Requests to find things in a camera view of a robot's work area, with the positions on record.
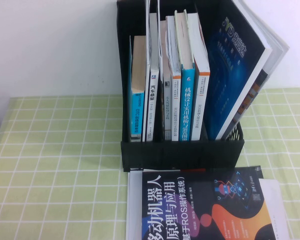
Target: white book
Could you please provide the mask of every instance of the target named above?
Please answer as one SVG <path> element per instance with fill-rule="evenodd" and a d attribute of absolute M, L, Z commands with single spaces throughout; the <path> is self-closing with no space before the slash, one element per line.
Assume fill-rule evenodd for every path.
<path fill-rule="evenodd" d="M 127 195 L 126 195 L 126 223 L 125 223 L 125 240 L 129 240 L 129 219 L 130 219 L 130 172 L 128 172 Z"/>
<path fill-rule="evenodd" d="M 259 179 L 266 207 L 268 209 L 276 240 L 289 240 L 285 206 L 277 180 Z"/>
<path fill-rule="evenodd" d="M 130 171 L 129 173 L 129 196 L 127 202 L 127 225 L 128 239 L 142 239 L 142 172 Z"/>
<path fill-rule="evenodd" d="M 150 28 L 150 83 L 148 93 L 148 109 L 146 123 L 146 141 L 151 142 L 154 138 L 154 126 L 157 104 L 158 80 L 159 80 L 159 39 L 157 14 L 149 15 Z"/>
<path fill-rule="evenodd" d="M 176 39 L 174 16 L 167 16 L 166 49 L 170 66 L 171 79 L 171 140 L 179 140 L 180 94 L 181 94 L 181 65 Z"/>
<path fill-rule="evenodd" d="M 171 71 L 167 56 L 167 21 L 160 23 L 163 102 L 164 102 L 164 140 L 171 140 Z"/>
<path fill-rule="evenodd" d="M 161 112 L 161 133 L 162 137 L 165 139 L 165 108 L 164 108 L 164 77 L 163 77 L 163 57 L 162 57 L 162 42 L 164 41 L 164 36 L 166 33 L 163 34 L 163 40 L 162 40 L 162 21 L 160 21 L 160 0 L 157 0 L 157 15 L 158 15 L 158 40 L 159 40 L 159 74 L 160 74 L 160 81 L 158 82 L 158 88 L 160 88 L 160 112 Z"/>
<path fill-rule="evenodd" d="M 149 31 L 149 14 L 150 0 L 145 0 L 145 49 L 146 49 L 146 70 L 145 70 L 145 91 L 144 91 L 144 107 L 143 107 L 143 124 L 142 124 L 142 142 L 146 141 L 147 129 L 147 109 L 149 95 L 149 77 L 150 77 L 150 31 Z"/>
<path fill-rule="evenodd" d="M 189 38 L 195 62 L 193 112 L 191 121 L 191 140 L 200 140 L 201 127 L 209 84 L 210 67 L 208 52 L 201 29 L 198 13 L 188 13 Z"/>

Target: green checkered tablecloth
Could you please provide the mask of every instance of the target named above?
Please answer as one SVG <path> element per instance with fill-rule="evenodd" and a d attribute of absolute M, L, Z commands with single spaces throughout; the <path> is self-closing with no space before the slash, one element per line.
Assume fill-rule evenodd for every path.
<path fill-rule="evenodd" d="M 238 166 L 280 181 L 300 239 L 300 88 L 262 91 Z M 12 98 L 0 128 L 0 240 L 124 240 L 122 96 Z"/>

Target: tilted book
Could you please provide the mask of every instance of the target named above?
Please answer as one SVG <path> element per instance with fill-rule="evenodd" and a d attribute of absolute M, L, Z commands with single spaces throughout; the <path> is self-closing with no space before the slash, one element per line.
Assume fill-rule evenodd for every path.
<path fill-rule="evenodd" d="M 251 103 L 255 100 L 258 93 L 271 77 L 274 70 L 277 68 L 278 64 L 281 62 L 283 57 L 286 55 L 289 50 L 289 46 L 279 37 L 262 19 L 260 19 L 242 0 L 234 0 L 236 5 L 241 5 L 246 12 L 250 15 L 250 17 L 257 24 L 259 29 L 262 31 L 264 37 L 267 42 L 270 44 L 272 48 L 272 52 L 265 62 L 262 70 L 260 71 L 258 77 L 254 81 L 252 87 L 250 88 L 248 94 L 245 96 L 242 104 L 239 106 L 237 112 L 235 113 L 232 121 L 224 132 L 222 139 L 226 139 L 228 135 L 233 131 L 236 127 L 245 111 L 250 107 Z"/>
<path fill-rule="evenodd" d="M 203 120 L 219 140 L 268 60 L 272 48 L 241 5 L 220 3 L 207 43 L 210 78 Z"/>

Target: blue book cover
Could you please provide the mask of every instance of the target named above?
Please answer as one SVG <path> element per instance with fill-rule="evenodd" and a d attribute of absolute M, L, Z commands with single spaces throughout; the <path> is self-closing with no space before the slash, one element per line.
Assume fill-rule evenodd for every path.
<path fill-rule="evenodd" d="M 235 1 L 224 0 L 207 41 L 210 79 L 204 124 L 219 140 L 271 53 L 267 40 Z"/>
<path fill-rule="evenodd" d="M 183 69 L 181 65 L 180 141 L 189 141 L 192 100 L 194 96 L 195 68 Z"/>
<path fill-rule="evenodd" d="M 141 142 L 144 113 L 144 92 L 134 92 L 132 88 L 132 46 L 129 43 L 129 71 L 128 71 L 128 108 L 129 108 L 129 132 L 131 142 Z"/>

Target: book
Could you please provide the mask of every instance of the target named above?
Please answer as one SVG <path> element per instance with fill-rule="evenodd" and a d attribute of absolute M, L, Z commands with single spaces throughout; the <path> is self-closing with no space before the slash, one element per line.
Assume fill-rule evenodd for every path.
<path fill-rule="evenodd" d="M 259 179 L 259 181 L 271 218 L 275 239 L 290 239 L 279 182 L 275 179 Z"/>
<path fill-rule="evenodd" d="M 257 97 L 258 93 L 268 81 L 274 70 L 277 68 L 278 64 L 281 62 L 283 57 L 286 55 L 289 50 L 289 46 L 266 24 L 260 19 L 242 0 L 234 1 L 237 5 L 242 5 L 242 7 L 247 11 L 247 13 L 251 16 L 254 22 L 257 24 L 259 29 L 264 34 L 267 42 L 270 44 L 272 48 L 272 52 L 265 62 L 262 70 L 260 71 L 258 77 L 254 81 L 252 87 L 250 88 L 248 94 L 245 96 L 241 105 L 239 106 L 237 112 L 235 113 L 232 121 L 229 126 L 225 130 L 222 139 L 226 139 L 228 135 L 233 131 L 236 127 L 245 111 L 249 108 L 251 103 Z"/>
<path fill-rule="evenodd" d="M 131 171 L 128 179 L 129 240 L 276 239 L 255 167 Z"/>
<path fill-rule="evenodd" d="M 146 64 L 145 64 L 145 90 L 144 90 L 144 109 L 143 111 L 143 122 L 142 122 L 142 142 L 146 141 L 147 131 L 147 109 L 149 99 L 149 78 L 150 78 L 150 0 L 145 0 L 145 53 L 146 53 Z"/>
<path fill-rule="evenodd" d="M 166 16 L 166 49 L 171 72 L 171 140 L 179 141 L 181 65 L 174 16 Z"/>
<path fill-rule="evenodd" d="M 195 63 L 191 140 L 200 140 L 210 67 L 208 52 L 197 13 L 188 13 L 189 38 Z"/>
<path fill-rule="evenodd" d="M 167 56 L 167 21 L 160 22 L 161 55 L 162 55 L 162 84 L 164 106 L 164 140 L 171 140 L 171 71 Z"/>
<path fill-rule="evenodd" d="M 149 15 L 150 28 L 150 81 L 148 93 L 148 108 L 146 120 L 146 141 L 151 142 L 154 138 L 154 126 L 157 104 L 158 80 L 159 80 L 159 39 L 157 14 Z"/>
<path fill-rule="evenodd" d="M 142 234 L 142 195 L 138 192 L 142 189 L 142 171 L 130 171 L 128 173 L 128 195 L 127 195 L 127 224 L 126 240 L 141 239 Z"/>
<path fill-rule="evenodd" d="M 181 64 L 181 97 L 179 141 L 189 141 L 192 100 L 195 83 L 195 61 L 189 39 L 187 11 L 174 12 L 176 41 Z"/>
<path fill-rule="evenodd" d="M 272 48 L 240 4 L 219 6 L 207 44 L 210 78 L 204 124 L 210 140 L 219 140 L 247 96 Z"/>
<path fill-rule="evenodd" d="M 130 141 L 141 142 L 146 88 L 146 37 L 134 36 L 133 53 L 130 39 L 129 51 L 128 109 Z"/>
<path fill-rule="evenodd" d="M 157 15 L 158 15 L 158 39 L 159 39 L 159 66 L 160 66 L 160 79 L 158 83 L 158 95 L 160 99 L 160 111 L 161 111 L 161 134 L 162 139 L 166 139 L 165 135 L 165 98 L 164 98 L 164 76 L 163 76 L 163 47 L 162 43 L 166 43 L 165 36 L 166 36 L 166 21 L 160 21 L 160 0 L 157 0 Z"/>

